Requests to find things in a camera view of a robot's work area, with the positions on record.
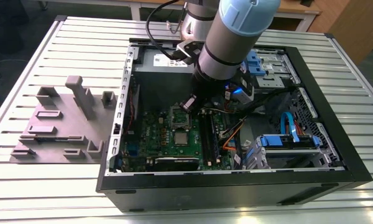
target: black case frame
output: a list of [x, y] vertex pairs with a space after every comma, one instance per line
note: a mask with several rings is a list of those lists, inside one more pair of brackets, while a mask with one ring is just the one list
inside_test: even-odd
[[[131, 42], [138, 42], [142, 45], [146, 45], [150, 40], [147, 39], [131, 39]], [[175, 46], [180, 41], [170, 40], [158, 40], [159, 43], [172, 43]], [[336, 117], [336, 114], [332, 110], [332, 107], [327, 101], [324, 93], [316, 83], [316, 80], [311, 74], [310, 68], [304, 62], [302, 54], [295, 47], [283, 47], [283, 46], [267, 46], [256, 45], [258, 48], [267, 49], [284, 49], [290, 57], [291, 63], [295, 67], [296, 73], [300, 77], [303, 87], [308, 93], [311, 102], [318, 112], [319, 122], [323, 123], [330, 138], [335, 144], [335, 148], [339, 152], [340, 159], [343, 161], [342, 166], [346, 167], [344, 171], [308, 171], [308, 172], [275, 172], [275, 173], [239, 173], [232, 174], [214, 174], [214, 175], [135, 175], [135, 176], [104, 176], [106, 172], [106, 162], [108, 151], [103, 153], [103, 162], [99, 174], [98, 181], [98, 192], [107, 193], [107, 196], [114, 201], [116, 206], [123, 211], [142, 211], [142, 210], [170, 210], [171, 207], [159, 206], [155, 208], [134, 205], [132, 207], [127, 206], [127, 202], [122, 203], [122, 195], [128, 194], [128, 198], [132, 198], [132, 195], [139, 194], [139, 190], [150, 189], [150, 194], [155, 194], [156, 189], [170, 189], [180, 191], [180, 194], [188, 192], [188, 188], [196, 189], [212, 189], [215, 187], [216, 193], [208, 192], [208, 199], [215, 200], [216, 194], [222, 194], [219, 188], [246, 186], [252, 187], [252, 190], [256, 191], [256, 194], [260, 194], [260, 189], [266, 189], [272, 185], [276, 185], [280, 192], [272, 192], [275, 195], [279, 195], [279, 200], [276, 203], [258, 203], [252, 202], [250, 206], [262, 206], [262, 205], [287, 205], [287, 204], [303, 204], [320, 196], [339, 190], [339, 189], [351, 189], [368, 182], [371, 182], [372, 176], [368, 172], [368, 169], [363, 163], [363, 160], [359, 156], [359, 153], [355, 149], [355, 146], [348, 138], [348, 135], [343, 129], [340, 121]], [[303, 187], [299, 193], [295, 195], [284, 194], [283, 191], [288, 191], [290, 187], [294, 188], [295, 184], [299, 184]], [[198, 195], [188, 195], [196, 203], [184, 203], [186, 205], [175, 208], [176, 210], [183, 209], [204, 209], [204, 208], [223, 208], [223, 207], [242, 207], [247, 203], [222, 203], [214, 206], [214, 202], [208, 203], [206, 206], [206, 201], [203, 198], [196, 198]]]

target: sticker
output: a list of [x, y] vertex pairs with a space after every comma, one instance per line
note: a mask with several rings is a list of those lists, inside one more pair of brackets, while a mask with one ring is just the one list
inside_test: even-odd
[[226, 99], [230, 100], [231, 99], [231, 92], [226, 91]]
[[242, 164], [242, 158], [239, 157], [238, 154], [235, 154], [234, 159], [235, 159], [235, 161], [238, 162], [238, 164], [240, 165], [240, 164]]
[[271, 64], [263, 64], [263, 68], [272, 70], [272, 65]]
[[156, 67], [188, 67], [186, 62], [171, 60], [164, 54], [154, 56], [154, 66]]
[[248, 147], [251, 145], [251, 143], [252, 142], [250, 140], [244, 141], [243, 147]]

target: wooden table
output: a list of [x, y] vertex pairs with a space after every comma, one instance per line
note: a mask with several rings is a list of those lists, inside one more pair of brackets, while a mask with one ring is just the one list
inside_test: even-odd
[[[96, 5], [110, 5], [110, 6], [128, 6], [131, 7], [132, 20], [140, 21], [140, 8], [156, 8], [160, 4], [168, 2], [168, 0], [47, 0], [56, 2], [68, 3], [84, 3]], [[167, 9], [183, 9], [184, 2], [180, 1], [170, 6]], [[307, 32], [315, 18], [322, 14], [320, 8], [316, 6], [315, 2], [311, 7], [300, 5], [299, 0], [282, 0], [279, 11], [275, 17], [300, 19], [296, 31]]]

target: green circuit board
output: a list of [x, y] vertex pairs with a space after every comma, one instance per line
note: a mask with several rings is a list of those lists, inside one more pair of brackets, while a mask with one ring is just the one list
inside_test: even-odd
[[[159, 157], [186, 157], [200, 159], [200, 170], [231, 169], [231, 155], [222, 155], [219, 163], [204, 163], [199, 115], [191, 116], [178, 108], [143, 112], [140, 141], [128, 142], [126, 160], [128, 172], [146, 172], [146, 164]], [[215, 131], [226, 129], [223, 115], [212, 114]]]

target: floor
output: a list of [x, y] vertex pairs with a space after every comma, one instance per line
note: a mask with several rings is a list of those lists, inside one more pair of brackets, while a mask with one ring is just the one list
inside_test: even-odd
[[[110, 18], [110, 19], [131, 19], [131, 10], [128, 7], [112, 7], [86, 4], [54, 3], [50, 2], [48, 10], [42, 11], [36, 1], [24, 0], [26, 11], [30, 15], [30, 23], [18, 26], [20, 35], [24, 40], [24, 49], [12, 55], [0, 53], [0, 105], [11, 91], [11, 88], [24, 70], [27, 61], [32, 57], [35, 50], [44, 38], [44, 35], [52, 25], [56, 15], [71, 15], [80, 17]], [[142, 9], [142, 18], [147, 19], [152, 9]], [[159, 12], [154, 21], [176, 22], [179, 11], [163, 10]], [[373, 52], [359, 65], [370, 83], [373, 86]]]

